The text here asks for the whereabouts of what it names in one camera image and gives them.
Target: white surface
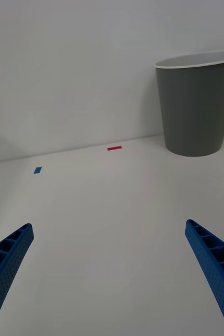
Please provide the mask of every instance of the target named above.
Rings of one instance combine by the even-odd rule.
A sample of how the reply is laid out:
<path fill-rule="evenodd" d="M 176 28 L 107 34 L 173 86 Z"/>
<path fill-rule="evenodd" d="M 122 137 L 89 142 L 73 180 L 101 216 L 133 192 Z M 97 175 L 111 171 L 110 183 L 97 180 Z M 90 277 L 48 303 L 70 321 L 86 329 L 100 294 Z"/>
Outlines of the white surface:
<path fill-rule="evenodd" d="M 168 58 L 157 62 L 155 67 L 159 69 L 183 69 L 205 67 L 221 63 L 224 63 L 224 50 Z"/>
<path fill-rule="evenodd" d="M 200 158 L 162 137 L 121 145 L 0 163 L 0 240 L 26 222 L 35 234 L 0 336 L 224 335 L 184 235 L 193 218 L 224 240 L 224 145 Z"/>
<path fill-rule="evenodd" d="M 0 0 L 0 160 L 162 133 L 155 63 L 218 49 L 223 0 Z"/>

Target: trash bin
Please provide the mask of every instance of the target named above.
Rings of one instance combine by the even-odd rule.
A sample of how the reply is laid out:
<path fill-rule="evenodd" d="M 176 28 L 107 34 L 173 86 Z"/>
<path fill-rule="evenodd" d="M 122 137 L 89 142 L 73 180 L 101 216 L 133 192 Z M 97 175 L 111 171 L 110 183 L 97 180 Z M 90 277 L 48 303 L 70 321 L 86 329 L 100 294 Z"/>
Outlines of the trash bin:
<path fill-rule="evenodd" d="M 224 137 L 224 51 L 156 63 L 166 147 L 184 156 L 217 152 Z"/>

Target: red tape strip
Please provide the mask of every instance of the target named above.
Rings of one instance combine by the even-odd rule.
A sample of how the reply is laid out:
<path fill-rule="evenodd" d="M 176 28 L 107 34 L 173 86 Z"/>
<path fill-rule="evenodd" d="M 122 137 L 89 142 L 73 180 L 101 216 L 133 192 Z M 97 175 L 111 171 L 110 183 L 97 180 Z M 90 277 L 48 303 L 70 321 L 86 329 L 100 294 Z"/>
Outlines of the red tape strip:
<path fill-rule="evenodd" d="M 121 146 L 116 146 L 116 147 L 108 147 L 108 151 L 115 151 L 116 149 L 121 149 Z"/>

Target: white wall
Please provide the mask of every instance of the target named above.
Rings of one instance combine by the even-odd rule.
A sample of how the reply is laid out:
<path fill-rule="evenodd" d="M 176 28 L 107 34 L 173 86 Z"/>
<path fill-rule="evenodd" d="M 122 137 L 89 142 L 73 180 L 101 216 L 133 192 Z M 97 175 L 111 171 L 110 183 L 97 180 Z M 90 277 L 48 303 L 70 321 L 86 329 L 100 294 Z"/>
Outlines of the white wall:
<path fill-rule="evenodd" d="M 0 160 L 161 133 L 155 62 L 213 49 L 223 0 L 0 0 Z"/>

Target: blue plastic part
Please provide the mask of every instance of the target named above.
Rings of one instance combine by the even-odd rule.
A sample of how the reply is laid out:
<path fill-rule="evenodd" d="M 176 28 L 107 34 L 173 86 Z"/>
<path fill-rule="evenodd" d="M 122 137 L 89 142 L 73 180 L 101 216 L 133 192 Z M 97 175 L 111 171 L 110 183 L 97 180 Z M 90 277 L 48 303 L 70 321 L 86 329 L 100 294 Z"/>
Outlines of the blue plastic part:
<path fill-rule="evenodd" d="M 34 174 L 39 174 L 41 171 L 42 167 L 36 167 Z"/>
<path fill-rule="evenodd" d="M 33 239 L 32 225 L 25 224 L 0 242 L 0 309 Z"/>
<path fill-rule="evenodd" d="M 191 219 L 185 235 L 224 317 L 224 242 Z"/>

